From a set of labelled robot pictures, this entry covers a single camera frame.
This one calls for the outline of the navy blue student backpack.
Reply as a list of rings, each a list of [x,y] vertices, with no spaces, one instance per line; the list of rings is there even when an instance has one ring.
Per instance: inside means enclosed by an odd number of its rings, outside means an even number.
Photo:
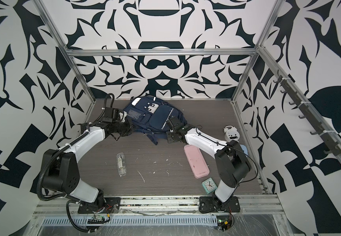
[[[181,110],[151,95],[132,98],[123,111],[131,119],[134,132],[144,134],[155,145],[159,139],[167,139],[170,131],[167,121],[170,118],[176,117],[187,124]]]

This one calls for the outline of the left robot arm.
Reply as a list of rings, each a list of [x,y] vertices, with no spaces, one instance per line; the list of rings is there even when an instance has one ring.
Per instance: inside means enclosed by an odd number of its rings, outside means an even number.
[[[74,203],[105,206],[103,191],[90,186],[80,177],[78,163],[96,144],[113,136],[125,137],[133,132],[127,112],[106,107],[92,123],[81,124],[81,134],[59,149],[49,149],[43,155],[36,193],[41,201],[65,197]]]

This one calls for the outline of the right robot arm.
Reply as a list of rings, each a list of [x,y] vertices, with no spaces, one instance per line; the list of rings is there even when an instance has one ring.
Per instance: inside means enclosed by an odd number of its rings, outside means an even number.
[[[252,170],[250,158],[244,153],[239,142],[216,139],[176,117],[168,119],[166,125],[170,129],[167,132],[170,141],[196,146],[215,159],[220,183],[214,195],[220,202],[227,202]]]

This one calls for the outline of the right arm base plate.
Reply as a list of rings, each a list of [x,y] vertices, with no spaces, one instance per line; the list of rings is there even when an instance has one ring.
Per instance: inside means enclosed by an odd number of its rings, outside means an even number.
[[[237,197],[231,196],[227,201],[220,201],[215,195],[199,198],[199,212],[240,212],[240,204]]]

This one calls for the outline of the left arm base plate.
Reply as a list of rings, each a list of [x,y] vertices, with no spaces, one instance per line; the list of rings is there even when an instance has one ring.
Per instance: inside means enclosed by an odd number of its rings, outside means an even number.
[[[92,214],[92,213],[116,213],[120,208],[120,197],[107,197],[103,200],[98,198],[93,203],[81,202],[78,214]]]

